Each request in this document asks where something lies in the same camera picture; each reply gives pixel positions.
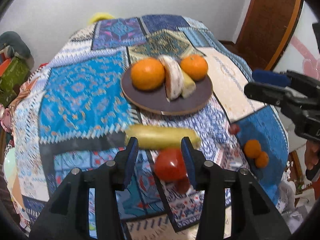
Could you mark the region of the person's right hand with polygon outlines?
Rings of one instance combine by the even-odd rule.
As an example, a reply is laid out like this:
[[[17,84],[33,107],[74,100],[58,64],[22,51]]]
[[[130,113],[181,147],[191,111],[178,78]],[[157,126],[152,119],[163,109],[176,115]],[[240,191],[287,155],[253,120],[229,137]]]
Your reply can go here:
[[[318,151],[319,151],[319,144],[308,140],[306,142],[306,150],[304,154],[305,165],[308,170],[312,170],[315,165],[317,165],[319,158],[318,158]]]

